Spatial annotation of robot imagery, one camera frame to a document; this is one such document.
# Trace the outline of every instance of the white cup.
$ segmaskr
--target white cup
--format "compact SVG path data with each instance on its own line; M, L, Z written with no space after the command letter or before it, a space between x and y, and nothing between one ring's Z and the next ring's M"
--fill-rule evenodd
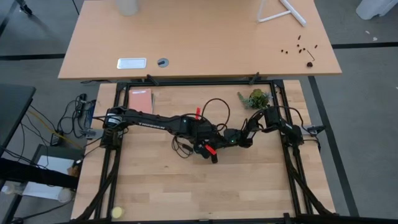
M138 12L138 0L116 0L120 14L132 16Z

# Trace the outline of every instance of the white metal stand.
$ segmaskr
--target white metal stand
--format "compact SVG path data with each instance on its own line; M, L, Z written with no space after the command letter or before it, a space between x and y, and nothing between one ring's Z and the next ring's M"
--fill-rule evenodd
M293 6L287 0L279 0L279 1L286 7L286 9L288 9L288 11L281 12L279 14L276 14L276 15L269 16L267 18L261 19L262 8L264 7L264 5L266 3L266 0L262 0L259 12L257 13L257 21L258 22L265 22L265 21L269 21L271 19L275 19L275 18L278 18L280 16L288 15L288 14L291 13L302 26L305 27L307 25L306 20L293 8Z

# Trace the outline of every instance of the black metal frame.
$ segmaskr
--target black metal frame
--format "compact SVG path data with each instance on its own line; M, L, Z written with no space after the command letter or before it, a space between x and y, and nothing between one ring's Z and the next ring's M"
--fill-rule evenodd
M245 81L245 80L226 80L226 81L213 81L213 80L207 80L207 81L199 81L199 80L189 80L189 81L180 81L180 82L153 82L151 80L151 76L148 76L149 78L143 82L131 82L131 83L118 83L116 87L116 95L114 99L114 105L113 106L119 106L119 102L121 99L121 94L122 91L124 90L124 100L123 100L123 106L127 107L128 103L128 93L130 87L140 87L140 86L193 86L193 85L270 85L271 88L271 94L273 96L273 103L274 105L278 106L278 93L280 94L280 97L282 98L283 106L289 106L288 101L287 101L287 96L284 88L284 83L282 80L261 80L260 78L257 78L254 82L252 80ZM288 108L284 108L284 113L285 113L285 118L288 123L292 124L292 117L290 114L290 110ZM108 201L108 207L107 207L107 212L106 212L106 218L100 219L100 214L101 214L101 209L102 209L102 197L100 199L100 203L97 205L96 210L95 210L95 219L98 219L98 221L101 220L101 222L107 220L110 223L293 223L295 219L299 219L300 222L305 223L305 222L311 222L311 220L318 220L319 215L313 215L312 211L312 204L310 202L310 197L312 199L315 199L315 196L310 192L310 190L304 189L303 186L305 184L305 174L304 174L304 169L302 166L302 160L300 157L300 151L298 147L293 147L293 155L295 157L296 161L296 167L297 167L297 174L291 173L289 171L289 166L292 166L292 161L290 160L290 152L289 152L289 143L285 140L285 137L282 133L280 133L280 139L282 143L282 148L284 151L284 159L287 167L287 175L289 178L289 186L290 186L290 192L292 194L292 203L295 211L295 216L296 218L290 219L289 214L285 213L284 218L257 218L257 219L234 219L234 220L183 220L183 221L156 221L156 222L140 222L140 221L133 221L133 222L112 222L111 221L111 210L113 208L113 203L114 203L114 197L116 193L116 184L117 184L117 173L118 173L118 166L120 162L120 156L121 156L121 148L116 149L116 155L115 155L115 160L114 160L114 167L113 169L116 169L116 177L113 177L112 182L111 182L111 189L109 193L109 201ZM104 185L105 180L107 179L108 175L108 167L109 167L109 158L110 158L111 151L110 149L106 149L105 157L104 157L104 162L103 162L103 170L101 173L101 183L100 183L100 188L102 189L102 186ZM296 180L295 177L300 179L301 183L298 182L298 184L301 186L303 189L303 197L304 197L304 202L305 202L305 208L307 213L302 213L301 207L300 207L300 202L299 202L299 197L297 193L297 188L296 188ZM321 213L321 217L324 217L326 213L322 211L318 211Z

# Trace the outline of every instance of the yellow cable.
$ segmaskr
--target yellow cable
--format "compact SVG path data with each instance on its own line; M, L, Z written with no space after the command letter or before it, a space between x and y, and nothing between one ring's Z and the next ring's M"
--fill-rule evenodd
M50 127L48 127L48 126L46 125L46 123L42 120L42 118L40 118L37 114L35 114L34 112L31 112L31 111L28 111L28 112L29 112L31 115L35 116L35 117L44 125L44 127L47 128L51 133L53 133L53 134L55 134L56 136L58 136L58 137L64 139L65 141L71 143L72 145L78 147L79 149L83 149L81 146L79 146L79 145L78 145L77 143L75 143L74 141L72 141L72 140L70 140L70 139L68 139L68 138L66 138L66 137L63 137L62 135L60 135L60 134L58 134L57 132L53 131Z

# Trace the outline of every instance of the light wooden desk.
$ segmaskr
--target light wooden desk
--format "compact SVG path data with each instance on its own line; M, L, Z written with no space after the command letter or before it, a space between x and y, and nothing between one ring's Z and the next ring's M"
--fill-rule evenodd
M310 118L299 81L284 81L289 106L297 108L306 124ZM116 84L99 88L95 116L113 106ZM211 98L224 99L231 107L230 128L240 128L253 110L245 110L236 95L269 85L152 87L154 113L162 116L194 113ZM206 107L212 123L226 119L224 105ZM299 117L292 112L295 123ZM92 127L101 128L101 121ZM114 205L125 209L122 221L196 220L225 218L275 218L293 213L284 156L277 131L258 133L249 149L232 147L218 151L217 164L200 155L180 158L171 149L172 136L162 130L134 126L123 139ZM92 144L88 151L98 144ZM314 142L300 146L308 186L329 210L334 210L322 161ZM98 190L104 149L85 158L76 192L72 218L79 216ZM302 211L304 203L298 190Z
M115 1L85 1L59 74L61 79L332 75L341 69L313 0L290 0L292 15L257 24L261 0L150 0L119 14ZM263 16L286 11L266 2ZM312 61L306 48L315 58ZM146 58L145 69L118 70L119 58ZM170 65L160 68L158 59Z

